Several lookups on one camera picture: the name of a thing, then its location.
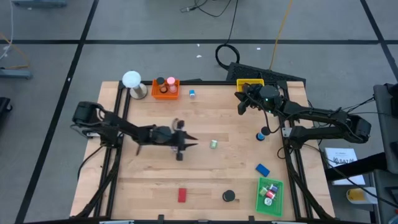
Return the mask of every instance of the orange tray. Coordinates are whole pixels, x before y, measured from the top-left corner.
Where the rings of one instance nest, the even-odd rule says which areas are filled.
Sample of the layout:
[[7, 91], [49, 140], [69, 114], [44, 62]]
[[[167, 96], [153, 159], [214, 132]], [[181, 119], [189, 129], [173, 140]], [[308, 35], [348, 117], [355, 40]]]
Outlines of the orange tray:
[[180, 80], [175, 80], [175, 86], [177, 87], [177, 91], [175, 93], [170, 92], [169, 85], [167, 86], [167, 92], [160, 92], [159, 85], [156, 82], [156, 79], [152, 81], [152, 96], [158, 100], [176, 100], [178, 99], [178, 94], [180, 93]]

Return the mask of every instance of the wooden table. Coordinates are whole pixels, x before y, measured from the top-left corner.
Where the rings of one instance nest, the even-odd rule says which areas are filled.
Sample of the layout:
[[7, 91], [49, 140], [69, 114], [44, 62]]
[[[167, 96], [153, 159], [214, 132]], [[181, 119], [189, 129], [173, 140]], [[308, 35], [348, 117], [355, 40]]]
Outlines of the wooden table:
[[[106, 110], [113, 110], [118, 82], [103, 82], [98, 102]], [[286, 163], [278, 159], [282, 147], [281, 133], [271, 134], [265, 141], [255, 139], [265, 125], [262, 111], [248, 108], [238, 115], [239, 100], [235, 86], [181, 86], [176, 101], [159, 101], [149, 95], [143, 100], [131, 99], [127, 120], [137, 126], [156, 124], [170, 126], [174, 118], [185, 120], [185, 130], [199, 139], [189, 147], [184, 160], [175, 160], [167, 147], [144, 146], [136, 156], [137, 143], [124, 138], [112, 219], [156, 220], [159, 214], [166, 220], [294, 220], [292, 196]], [[189, 89], [196, 98], [191, 100]], [[292, 101], [307, 105], [302, 82], [288, 82]], [[120, 116], [123, 111], [122, 100]], [[278, 119], [269, 116], [271, 129], [278, 127]], [[300, 125], [311, 127], [311, 121]], [[218, 140], [218, 147], [210, 149], [210, 141]], [[317, 146], [316, 141], [307, 144]], [[99, 139], [88, 141], [85, 157], [98, 148]], [[71, 215], [82, 210], [98, 189], [105, 150], [90, 159], [82, 168]], [[310, 147], [301, 150], [308, 189], [330, 215], [334, 215], [330, 194], [319, 152]], [[256, 166], [264, 164], [268, 177], [284, 183], [283, 217], [277, 218], [255, 211], [257, 181], [261, 176]], [[178, 203], [178, 188], [187, 188], [187, 201]], [[236, 200], [226, 203], [221, 198], [225, 190], [235, 191]], [[300, 211], [305, 217], [303, 198], [297, 188]], [[104, 194], [104, 214], [108, 192]]]

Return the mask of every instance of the black puck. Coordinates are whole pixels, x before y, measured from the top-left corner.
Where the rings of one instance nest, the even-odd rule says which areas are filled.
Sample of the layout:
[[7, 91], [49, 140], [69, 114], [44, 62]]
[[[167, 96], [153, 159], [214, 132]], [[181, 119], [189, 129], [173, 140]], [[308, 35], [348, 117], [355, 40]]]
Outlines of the black puck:
[[232, 202], [233, 200], [235, 200], [235, 192], [233, 192], [232, 190], [227, 190], [223, 193], [223, 200], [226, 202]]

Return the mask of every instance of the green box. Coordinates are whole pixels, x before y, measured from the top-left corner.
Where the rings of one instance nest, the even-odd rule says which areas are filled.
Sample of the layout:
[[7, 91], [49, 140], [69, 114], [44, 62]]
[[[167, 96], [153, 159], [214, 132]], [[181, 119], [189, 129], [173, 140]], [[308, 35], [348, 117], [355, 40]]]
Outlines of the green box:
[[[274, 184], [278, 188], [278, 192], [275, 198], [272, 199], [272, 204], [270, 206], [265, 205], [264, 200], [266, 196], [260, 195], [260, 190], [265, 187], [268, 189], [271, 184]], [[259, 178], [259, 184], [257, 186], [257, 201], [256, 201], [256, 212], [264, 213], [267, 215], [273, 215], [276, 217], [281, 217], [283, 215], [284, 209], [284, 183], [279, 180], [274, 180], [270, 178]]]

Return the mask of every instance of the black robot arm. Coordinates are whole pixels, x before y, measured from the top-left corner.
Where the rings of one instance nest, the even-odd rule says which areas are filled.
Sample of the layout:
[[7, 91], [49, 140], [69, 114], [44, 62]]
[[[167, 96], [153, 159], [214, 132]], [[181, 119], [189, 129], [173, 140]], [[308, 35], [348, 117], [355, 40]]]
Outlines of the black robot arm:
[[330, 124], [324, 128], [283, 128], [284, 137], [289, 138], [292, 146], [296, 148], [301, 148], [311, 139], [345, 139], [353, 143], [366, 143], [369, 139], [371, 124], [360, 116], [348, 114], [341, 108], [324, 110], [300, 106], [281, 96], [278, 89], [271, 85], [245, 84], [244, 92], [236, 92], [235, 95], [241, 101], [238, 105], [240, 115], [250, 106], [280, 116], [284, 120], [307, 119]]
[[167, 126], [142, 126], [138, 127], [117, 114], [106, 111], [100, 104], [82, 101], [79, 102], [72, 121], [83, 133], [98, 133], [101, 138], [101, 145], [106, 147], [117, 146], [119, 135], [127, 134], [140, 146], [157, 145], [171, 146], [177, 152], [177, 160], [183, 159], [181, 151], [196, 144], [185, 144], [185, 139], [197, 140], [196, 138], [182, 131], [183, 121], [177, 123], [177, 128], [172, 130]]

